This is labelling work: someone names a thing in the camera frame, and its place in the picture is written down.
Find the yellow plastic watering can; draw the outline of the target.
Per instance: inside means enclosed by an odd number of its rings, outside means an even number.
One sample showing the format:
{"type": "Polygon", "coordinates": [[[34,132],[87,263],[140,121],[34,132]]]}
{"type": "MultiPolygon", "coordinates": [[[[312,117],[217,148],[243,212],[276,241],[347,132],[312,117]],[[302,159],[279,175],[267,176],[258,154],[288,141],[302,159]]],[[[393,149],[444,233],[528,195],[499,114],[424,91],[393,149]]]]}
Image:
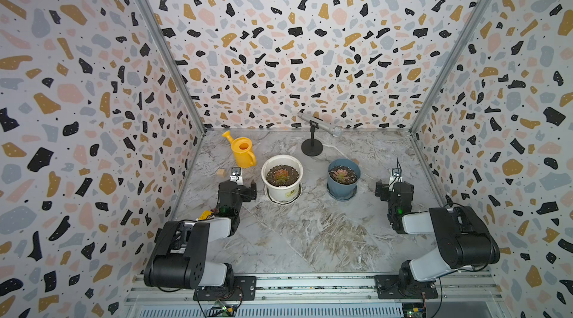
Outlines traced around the yellow plastic watering can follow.
{"type": "Polygon", "coordinates": [[[231,137],[231,132],[226,131],[222,134],[231,144],[231,151],[234,153],[236,164],[241,169],[255,167],[257,165],[257,158],[253,151],[253,143],[247,137],[231,137]]]}

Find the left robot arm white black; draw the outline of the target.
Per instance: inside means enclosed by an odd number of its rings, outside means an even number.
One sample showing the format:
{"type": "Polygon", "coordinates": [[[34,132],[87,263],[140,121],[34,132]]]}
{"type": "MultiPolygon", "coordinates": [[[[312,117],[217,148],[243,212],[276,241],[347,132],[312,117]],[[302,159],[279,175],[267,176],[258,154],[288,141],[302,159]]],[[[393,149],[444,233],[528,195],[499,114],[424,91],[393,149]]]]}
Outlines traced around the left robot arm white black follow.
{"type": "Polygon", "coordinates": [[[244,203],[257,198],[257,185],[219,184],[215,211],[203,219],[169,221],[158,230],[155,247],[143,271],[148,287],[175,290],[214,288],[226,296],[233,292],[231,264],[207,261],[208,244],[233,236],[240,225],[244,203]]]}

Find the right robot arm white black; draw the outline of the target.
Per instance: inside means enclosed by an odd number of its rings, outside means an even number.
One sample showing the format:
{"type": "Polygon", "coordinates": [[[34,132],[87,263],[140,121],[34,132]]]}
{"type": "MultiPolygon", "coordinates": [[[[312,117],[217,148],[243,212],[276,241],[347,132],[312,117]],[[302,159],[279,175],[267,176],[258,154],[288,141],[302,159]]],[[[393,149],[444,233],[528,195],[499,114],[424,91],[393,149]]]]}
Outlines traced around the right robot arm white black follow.
{"type": "Polygon", "coordinates": [[[481,271],[498,263],[501,252],[473,208],[463,205],[412,212],[414,186],[377,182],[375,195],[388,205],[387,218],[398,234],[432,234],[437,247],[402,263],[392,275],[377,275],[379,299],[436,299],[436,282],[460,270],[481,271]]]}

